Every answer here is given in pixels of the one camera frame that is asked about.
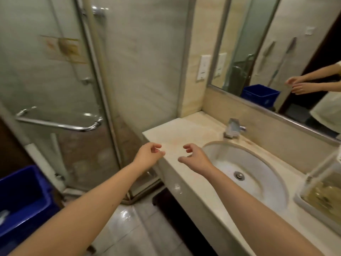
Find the sink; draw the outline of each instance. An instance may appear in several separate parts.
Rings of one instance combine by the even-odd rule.
[[[203,150],[215,167],[273,211],[286,208],[288,191],[283,180],[256,154],[221,141],[208,143]]]

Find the chrome faucet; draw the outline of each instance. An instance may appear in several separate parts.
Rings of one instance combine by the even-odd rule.
[[[240,131],[246,131],[246,127],[241,126],[238,119],[230,118],[224,132],[224,138],[238,138],[240,136]]]

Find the blue bin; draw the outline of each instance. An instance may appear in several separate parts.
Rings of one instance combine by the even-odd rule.
[[[10,213],[0,225],[0,256],[9,254],[60,208],[52,186],[36,166],[28,166],[0,180],[0,211]]]
[[[262,107],[270,108],[274,105],[279,94],[280,91],[256,84],[245,87],[241,93],[241,97]]]

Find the shower drain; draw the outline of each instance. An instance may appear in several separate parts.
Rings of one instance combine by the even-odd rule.
[[[244,174],[241,172],[234,172],[233,176],[239,181],[245,180]]]

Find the vanity counter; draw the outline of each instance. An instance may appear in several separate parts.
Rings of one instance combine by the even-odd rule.
[[[200,111],[185,118],[177,118],[147,130],[143,135],[150,142],[162,144],[162,150],[166,151],[163,160],[170,166],[167,168],[167,171],[169,171],[169,169],[175,171],[181,181],[193,191],[208,211],[215,216],[218,222],[250,255],[255,255],[242,237],[236,225],[233,223],[209,182],[201,175],[191,171],[186,165],[179,163],[177,160],[179,156],[186,156],[186,152],[182,148],[184,144],[195,143],[196,145],[203,147],[205,144],[212,141],[223,141],[224,131],[224,124]],[[305,175],[243,136],[239,139],[229,140],[228,142],[238,144],[254,152],[261,157],[263,161],[271,165],[282,178],[288,190],[288,205],[284,210],[277,213],[302,233],[326,256],[341,255],[341,237],[309,213],[305,212],[293,201],[295,192],[305,180]],[[160,171],[158,171],[158,173],[164,181],[165,176],[162,176],[163,173],[160,173]],[[180,181],[177,181],[174,185],[172,184],[171,187],[169,187],[169,184],[167,183],[168,182],[165,182],[166,186],[173,194],[182,193]]]

